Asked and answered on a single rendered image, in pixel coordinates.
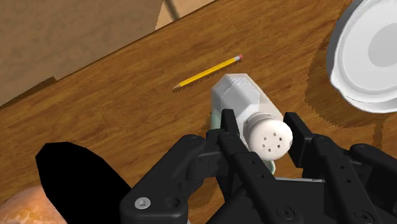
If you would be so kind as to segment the wooden table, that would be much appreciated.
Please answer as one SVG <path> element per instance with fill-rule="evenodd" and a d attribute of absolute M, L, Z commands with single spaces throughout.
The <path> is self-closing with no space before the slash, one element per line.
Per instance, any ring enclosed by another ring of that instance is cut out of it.
<path fill-rule="evenodd" d="M 330 37 L 351 3 L 215 0 L 0 110 L 0 206 L 41 185 L 36 155 L 46 143 L 89 149 L 131 190 L 183 136 L 206 138 L 215 130 L 210 128 L 211 89 L 228 73 L 248 74 L 283 122 L 285 113 L 296 113 L 312 133 L 345 150 L 364 143 L 397 159 L 397 113 L 356 109 L 327 75 Z M 172 89 L 240 54 L 240 61 Z M 289 152 L 272 175 L 303 215 L 303 224 L 338 224 L 324 179 L 305 175 Z M 217 178 L 205 178 L 188 199 L 188 224 L 206 224 L 224 203 Z"/>

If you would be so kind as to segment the yellow pencil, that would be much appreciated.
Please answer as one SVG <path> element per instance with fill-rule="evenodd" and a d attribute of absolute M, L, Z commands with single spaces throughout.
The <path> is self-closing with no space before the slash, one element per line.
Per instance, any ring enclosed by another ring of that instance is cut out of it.
<path fill-rule="evenodd" d="M 225 68 L 225 67 L 227 67 L 227 66 L 229 66 L 229 65 L 231 65 L 231 64 L 233 64 L 235 62 L 240 61 L 242 58 L 243 58 L 242 54 L 234 56 L 231 59 L 228 59 L 228 60 L 226 60 L 226 61 L 224 61 L 224 62 L 222 62 L 222 63 L 220 63 L 220 64 L 218 64 L 216 66 L 213 66 L 213 67 L 211 67 L 209 69 L 206 69 L 205 71 L 202 71 L 201 73 L 198 73 L 198 74 L 196 74 L 196 75 L 194 75 L 194 76 L 192 76 L 192 77 L 190 77 L 190 78 L 188 78 L 186 80 L 183 80 L 183 81 L 179 82 L 172 89 L 176 90 L 176 89 L 179 89 L 179 88 L 184 87 L 186 85 L 189 85 L 189 84 L 191 84 L 191 83 L 193 83 L 193 82 L 195 82 L 195 81 L 197 81 L 197 80 L 199 80 L 199 79 L 201 79 L 203 77 L 209 76 L 210 74 L 215 73 L 216 71 L 219 71 L 220 69 L 223 69 L 223 68 Z"/>

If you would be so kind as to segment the orange round fruit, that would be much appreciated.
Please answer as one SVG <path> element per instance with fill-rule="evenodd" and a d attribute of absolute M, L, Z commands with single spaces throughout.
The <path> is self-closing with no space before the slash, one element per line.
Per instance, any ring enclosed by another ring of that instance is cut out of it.
<path fill-rule="evenodd" d="M 0 206 L 0 224 L 67 224 L 41 185 L 22 190 Z"/>

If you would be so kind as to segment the white salt shaker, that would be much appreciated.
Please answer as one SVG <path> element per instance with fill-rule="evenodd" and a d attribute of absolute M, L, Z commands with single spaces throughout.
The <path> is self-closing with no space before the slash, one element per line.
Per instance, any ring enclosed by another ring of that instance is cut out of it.
<path fill-rule="evenodd" d="M 225 74 L 211 89 L 211 128 L 221 125 L 223 109 L 232 109 L 239 137 L 273 174 L 275 161 L 291 148 L 293 133 L 281 112 L 246 73 Z"/>

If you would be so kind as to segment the black rounded object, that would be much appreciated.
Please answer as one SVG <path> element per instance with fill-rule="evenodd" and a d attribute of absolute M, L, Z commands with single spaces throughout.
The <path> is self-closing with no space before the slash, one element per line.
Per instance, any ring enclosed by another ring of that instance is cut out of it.
<path fill-rule="evenodd" d="M 46 143 L 36 155 L 41 186 L 67 224 L 120 224 L 129 185 L 100 156 L 70 142 Z"/>

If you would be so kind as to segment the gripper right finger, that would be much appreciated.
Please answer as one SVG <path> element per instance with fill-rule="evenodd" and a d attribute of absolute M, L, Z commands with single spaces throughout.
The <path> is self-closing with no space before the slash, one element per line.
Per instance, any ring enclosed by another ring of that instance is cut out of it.
<path fill-rule="evenodd" d="M 293 132 L 293 163 L 324 179 L 338 224 L 397 224 L 396 158 L 364 143 L 345 150 L 296 113 L 285 113 L 284 122 Z"/>

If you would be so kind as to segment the white plate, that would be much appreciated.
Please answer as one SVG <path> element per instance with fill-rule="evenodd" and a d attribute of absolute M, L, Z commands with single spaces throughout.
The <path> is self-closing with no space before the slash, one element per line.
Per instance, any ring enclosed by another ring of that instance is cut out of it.
<path fill-rule="evenodd" d="M 335 23 L 326 71 L 355 108 L 397 112 L 397 0 L 352 0 Z"/>

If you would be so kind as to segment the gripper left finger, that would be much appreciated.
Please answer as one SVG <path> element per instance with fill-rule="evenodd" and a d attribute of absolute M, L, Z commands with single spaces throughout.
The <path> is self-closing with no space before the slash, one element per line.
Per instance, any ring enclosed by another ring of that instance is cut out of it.
<path fill-rule="evenodd" d="M 120 202 L 121 224 L 188 224 L 188 199 L 216 177 L 225 203 L 206 224 L 303 224 L 259 156 L 247 150 L 233 110 L 207 137 L 183 136 Z"/>

